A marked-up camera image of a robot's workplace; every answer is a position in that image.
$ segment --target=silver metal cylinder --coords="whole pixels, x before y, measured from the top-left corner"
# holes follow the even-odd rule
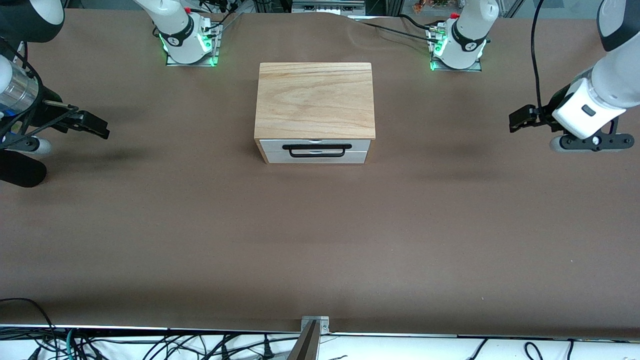
[[[26,111],[38,96],[38,82],[29,78],[18,65],[2,56],[0,56],[0,89],[3,90],[0,93],[0,112],[6,116],[14,116]]]

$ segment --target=black cylinder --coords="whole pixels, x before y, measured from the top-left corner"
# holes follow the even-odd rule
[[[19,152],[0,150],[0,180],[23,188],[40,184],[47,176],[47,167]]]

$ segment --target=wooden box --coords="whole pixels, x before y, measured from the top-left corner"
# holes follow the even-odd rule
[[[261,63],[255,143],[267,163],[362,164],[376,138],[370,63]]]

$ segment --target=white floor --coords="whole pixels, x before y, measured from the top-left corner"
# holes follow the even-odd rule
[[[269,336],[271,340],[277,338],[289,338],[292,335],[281,334]],[[153,340],[160,337],[146,338],[117,338],[118,340]],[[204,336],[205,344],[210,350],[219,342],[221,336]],[[228,344],[228,349],[243,347],[262,342],[262,335],[243,335]],[[274,354],[282,354],[290,351],[295,341],[274,342],[271,349]],[[332,336],[321,338],[318,360],[466,360],[469,359],[480,339],[458,338],[417,338],[417,337],[374,337],[374,336]],[[523,359],[527,357],[523,345],[525,340],[489,340],[477,357],[477,360],[507,360]],[[569,343],[567,341],[532,341],[535,343],[544,360],[566,359]],[[203,350],[199,339],[194,339],[188,344],[190,348]],[[149,350],[151,345],[119,345],[112,343],[97,343],[96,347],[110,360],[139,360]],[[0,341],[0,360],[27,359],[36,349],[33,340]],[[262,353],[262,345],[253,348]],[[39,359],[48,359],[53,353],[41,352]],[[164,359],[164,352],[156,358]],[[173,360],[197,360],[196,354],[182,351],[171,356]],[[248,350],[240,352],[232,357],[232,360],[254,360],[259,356]],[[638,343],[612,343],[598,341],[576,341],[573,360],[636,360],[640,359],[640,344]]]

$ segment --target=white robot link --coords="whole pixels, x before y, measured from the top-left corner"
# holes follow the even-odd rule
[[[499,14],[495,0],[470,0],[457,19],[437,22],[433,30],[427,30],[429,38],[438,40],[430,45],[434,60],[442,62],[445,69],[473,66],[482,56],[486,36]]]
[[[634,144],[619,134],[618,117],[640,105],[640,1],[603,0],[598,31],[607,54],[558,91],[542,109],[527,105],[509,116],[513,133],[549,125],[563,131],[551,141],[555,151],[620,151]]]
[[[192,64],[214,51],[209,39],[211,20],[197,13],[187,13],[178,0],[133,0],[154,21],[167,54],[176,63]]]

